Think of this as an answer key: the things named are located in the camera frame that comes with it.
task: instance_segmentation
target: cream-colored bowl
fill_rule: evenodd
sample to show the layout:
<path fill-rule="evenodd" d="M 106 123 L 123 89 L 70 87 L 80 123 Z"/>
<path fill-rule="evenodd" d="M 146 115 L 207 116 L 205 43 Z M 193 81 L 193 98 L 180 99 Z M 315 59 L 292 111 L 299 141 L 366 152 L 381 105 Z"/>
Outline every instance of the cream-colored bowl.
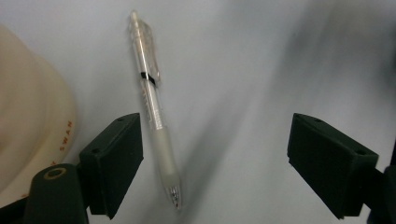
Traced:
<path fill-rule="evenodd" d="M 63 160 L 75 127 L 61 76 L 0 24 L 0 207 L 26 197 L 32 177 Z"/>

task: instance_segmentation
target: ballpoint pen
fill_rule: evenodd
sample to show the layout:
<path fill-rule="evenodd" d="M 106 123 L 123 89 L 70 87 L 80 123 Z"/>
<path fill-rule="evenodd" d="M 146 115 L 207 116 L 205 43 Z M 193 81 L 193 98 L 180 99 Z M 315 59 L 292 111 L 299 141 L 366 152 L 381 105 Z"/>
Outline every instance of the ballpoint pen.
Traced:
<path fill-rule="evenodd" d="M 135 11 L 131 13 L 130 29 L 161 180 L 173 205 L 176 209 L 180 209 L 180 177 L 157 93 L 160 73 L 154 56 L 151 29 L 146 23 L 137 18 Z"/>

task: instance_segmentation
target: black band on pen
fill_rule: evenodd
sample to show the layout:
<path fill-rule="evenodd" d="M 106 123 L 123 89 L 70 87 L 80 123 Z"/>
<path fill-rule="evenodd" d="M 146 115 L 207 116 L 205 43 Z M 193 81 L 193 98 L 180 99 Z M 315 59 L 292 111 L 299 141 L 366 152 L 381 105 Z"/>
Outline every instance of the black band on pen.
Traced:
<path fill-rule="evenodd" d="M 155 86 L 155 80 L 149 73 L 142 72 L 142 73 L 140 73 L 140 75 L 142 76 L 142 78 L 147 79 Z"/>

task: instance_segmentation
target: pen clip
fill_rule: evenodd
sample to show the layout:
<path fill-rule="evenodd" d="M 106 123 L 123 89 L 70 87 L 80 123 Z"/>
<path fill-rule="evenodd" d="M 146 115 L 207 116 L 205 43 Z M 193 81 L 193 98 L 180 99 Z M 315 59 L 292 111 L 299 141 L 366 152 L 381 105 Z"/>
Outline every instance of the pen clip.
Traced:
<path fill-rule="evenodd" d="M 161 82 L 157 60 L 154 53 L 154 42 L 151 28 L 137 18 L 136 12 L 131 14 L 131 30 L 135 44 L 136 56 L 140 62 L 140 72 L 148 73 L 156 83 Z"/>

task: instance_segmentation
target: gray tabletop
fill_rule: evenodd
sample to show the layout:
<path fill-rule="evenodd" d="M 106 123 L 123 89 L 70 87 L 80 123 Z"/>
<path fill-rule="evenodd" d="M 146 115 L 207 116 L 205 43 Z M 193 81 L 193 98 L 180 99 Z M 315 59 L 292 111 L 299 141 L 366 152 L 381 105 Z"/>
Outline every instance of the gray tabletop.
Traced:
<path fill-rule="evenodd" d="M 152 28 L 163 109 L 183 184 L 165 198 L 128 32 Z M 142 115 L 144 156 L 113 220 L 91 223 L 339 221 L 289 165 L 293 113 L 323 119 L 389 164 L 396 136 L 396 4 L 377 1 L 1 1 L 0 22 L 47 59 L 76 97 L 65 161 L 113 119 Z"/>

